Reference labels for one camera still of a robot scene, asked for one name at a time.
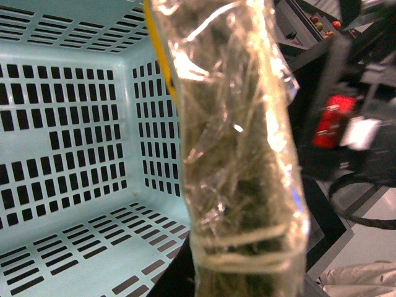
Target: light blue plastic basket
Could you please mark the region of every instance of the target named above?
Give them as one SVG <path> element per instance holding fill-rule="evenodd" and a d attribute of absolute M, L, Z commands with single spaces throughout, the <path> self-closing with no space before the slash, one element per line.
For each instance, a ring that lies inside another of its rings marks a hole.
<path fill-rule="evenodd" d="M 145 296 L 189 227 L 142 3 L 0 0 L 0 297 Z"/>

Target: black cable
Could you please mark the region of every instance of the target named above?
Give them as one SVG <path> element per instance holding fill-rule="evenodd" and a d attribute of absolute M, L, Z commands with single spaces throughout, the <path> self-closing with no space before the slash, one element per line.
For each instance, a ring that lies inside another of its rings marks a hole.
<path fill-rule="evenodd" d="M 342 217 L 348 221 L 354 222 L 356 224 L 359 224 L 359 225 L 380 228 L 380 229 L 385 229 L 385 230 L 396 230 L 396 220 L 376 220 L 376 219 L 371 219 L 371 218 L 357 217 L 357 216 L 353 215 L 352 213 L 349 213 L 346 210 L 341 209 L 337 205 L 337 203 L 335 203 L 335 201 L 333 199 L 333 196 L 335 193 L 337 193 L 343 187 L 346 187 L 350 184 L 356 184 L 356 183 L 374 184 L 368 178 L 365 178 L 362 176 L 357 176 L 354 173 L 351 173 L 351 174 L 346 174 L 346 175 L 336 179 L 336 181 L 330 186 L 329 201 L 330 201 L 330 204 L 333 207 L 335 213 L 337 215 L 339 215 L 340 217 Z"/>

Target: red light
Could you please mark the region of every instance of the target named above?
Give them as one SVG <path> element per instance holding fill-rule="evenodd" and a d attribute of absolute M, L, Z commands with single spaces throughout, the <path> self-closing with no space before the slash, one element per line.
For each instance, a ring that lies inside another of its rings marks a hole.
<path fill-rule="evenodd" d="M 313 144 L 323 149 L 335 149 L 342 133 L 342 122 L 349 117 L 355 105 L 355 97 L 330 97 L 312 139 Z"/>

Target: yellow strip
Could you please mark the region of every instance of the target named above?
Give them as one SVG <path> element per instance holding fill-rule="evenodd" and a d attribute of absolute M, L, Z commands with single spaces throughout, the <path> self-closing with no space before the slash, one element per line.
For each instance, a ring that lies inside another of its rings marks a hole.
<path fill-rule="evenodd" d="M 146 23 L 147 23 L 147 30 L 150 34 L 151 41 L 154 46 L 154 50 L 157 54 L 158 57 L 158 62 L 160 64 L 163 76 L 165 77 L 165 83 L 166 86 L 168 87 L 169 92 L 171 93 L 171 96 L 174 100 L 174 103 L 176 106 L 178 105 L 178 98 L 176 96 L 176 90 L 174 88 L 174 85 L 172 83 L 172 77 L 171 77 L 171 71 L 168 65 L 168 61 L 166 60 L 165 52 L 164 52 L 164 47 L 162 47 L 160 37 L 157 32 L 157 28 L 155 26 L 155 22 L 153 19 L 152 12 L 150 10 L 150 0 L 144 0 L 143 5 L 144 5 L 144 13 L 146 16 Z"/>

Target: clear plastic wrap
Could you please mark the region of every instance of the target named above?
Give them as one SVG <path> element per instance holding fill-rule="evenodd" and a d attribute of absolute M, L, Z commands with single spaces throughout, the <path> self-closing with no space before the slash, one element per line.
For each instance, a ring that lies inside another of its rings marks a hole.
<path fill-rule="evenodd" d="M 150 0 L 176 89 L 197 297 L 292 297 L 309 216 L 268 0 Z"/>

